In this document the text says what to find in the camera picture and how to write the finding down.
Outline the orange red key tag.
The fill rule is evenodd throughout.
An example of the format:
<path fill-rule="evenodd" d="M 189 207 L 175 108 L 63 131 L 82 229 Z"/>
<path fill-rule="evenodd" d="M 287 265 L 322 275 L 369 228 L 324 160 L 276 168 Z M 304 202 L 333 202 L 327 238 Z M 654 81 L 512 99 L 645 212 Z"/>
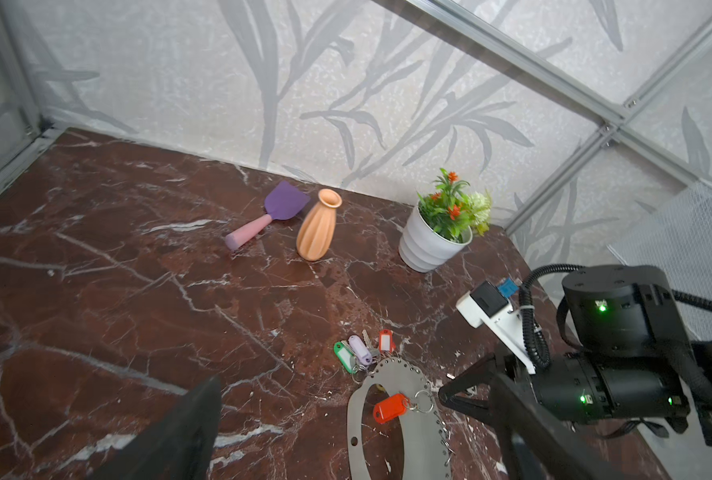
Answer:
<path fill-rule="evenodd" d="M 373 409 L 373 418 L 378 424 L 386 424 L 397 419 L 410 409 L 409 399 L 401 393 L 379 401 Z"/>

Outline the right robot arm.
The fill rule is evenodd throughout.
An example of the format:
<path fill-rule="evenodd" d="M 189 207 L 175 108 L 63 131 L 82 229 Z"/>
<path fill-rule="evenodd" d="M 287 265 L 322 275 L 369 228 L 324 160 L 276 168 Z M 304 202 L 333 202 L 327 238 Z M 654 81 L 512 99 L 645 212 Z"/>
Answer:
<path fill-rule="evenodd" d="M 567 351 L 553 356 L 536 318 L 533 285 L 562 274 L 556 324 Z M 482 283 L 458 311 L 498 337 L 497 349 L 439 390 L 442 405 L 485 424 L 485 400 L 468 391 L 504 375 L 557 419 L 592 424 L 617 419 L 615 437 L 645 426 L 658 437 L 681 434 L 696 413 L 712 447 L 712 340 L 689 338 L 679 305 L 712 313 L 712 300 L 671 288 L 654 266 L 551 264 L 526 276 L 516 294 Z"/>

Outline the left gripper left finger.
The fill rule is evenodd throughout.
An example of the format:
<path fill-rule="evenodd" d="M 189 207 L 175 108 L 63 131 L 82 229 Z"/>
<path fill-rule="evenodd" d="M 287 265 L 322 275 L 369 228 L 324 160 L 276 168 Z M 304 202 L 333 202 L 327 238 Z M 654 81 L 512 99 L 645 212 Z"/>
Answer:
<path fill-rule="evenodd" d="M 205 479 L 222 409 L 214 376 L 97 468 L 92 479 Z"/>

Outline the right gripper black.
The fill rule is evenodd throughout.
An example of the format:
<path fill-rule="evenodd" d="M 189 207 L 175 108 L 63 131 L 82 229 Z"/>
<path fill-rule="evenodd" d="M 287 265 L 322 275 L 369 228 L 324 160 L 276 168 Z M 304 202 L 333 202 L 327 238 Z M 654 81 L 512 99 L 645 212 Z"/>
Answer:
<path fill-rule="evenodd" d="M 482 357 L 439 389 L 440 404 L 484 425 L 493 425 L 494 420 L 544 420 L 548 411 L 535 399 L 529 382 L 511 378 L 516 363 L 510 353 Z M 490 402 L 468 394 L 480 386 L 490 386 Z"/>

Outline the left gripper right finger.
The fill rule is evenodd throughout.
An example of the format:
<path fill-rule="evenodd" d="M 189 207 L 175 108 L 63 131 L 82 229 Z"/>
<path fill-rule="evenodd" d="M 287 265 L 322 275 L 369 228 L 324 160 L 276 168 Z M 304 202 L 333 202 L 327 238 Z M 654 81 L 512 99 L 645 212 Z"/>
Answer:
<path fill-rule="evenodd" d="M 511 479 L 622 479 L 548 412 L 544 420 L 494 420 L 503 463 Z"/>

